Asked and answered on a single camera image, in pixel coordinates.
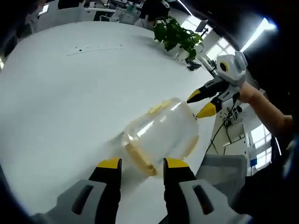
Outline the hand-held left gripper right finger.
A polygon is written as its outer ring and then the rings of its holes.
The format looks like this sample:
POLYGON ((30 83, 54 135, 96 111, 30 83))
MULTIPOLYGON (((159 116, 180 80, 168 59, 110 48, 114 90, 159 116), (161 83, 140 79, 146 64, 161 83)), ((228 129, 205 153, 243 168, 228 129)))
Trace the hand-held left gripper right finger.
POLYGON ((206 157, 194 174, 179 159, 164 159, 164 200, 170 224, 249 224, 232 207, 245 183, 244 157, 206 157))

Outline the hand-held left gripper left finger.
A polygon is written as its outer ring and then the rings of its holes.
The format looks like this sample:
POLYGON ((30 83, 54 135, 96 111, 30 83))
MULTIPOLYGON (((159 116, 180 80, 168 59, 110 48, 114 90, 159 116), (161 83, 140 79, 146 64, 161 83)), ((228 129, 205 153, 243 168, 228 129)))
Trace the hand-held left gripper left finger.
POLYGON ((121 200, 122 159, 101 161, 88 179, 79 180, 57 197, 46 213, 32 216, 35 224, 114 224, 121 200))

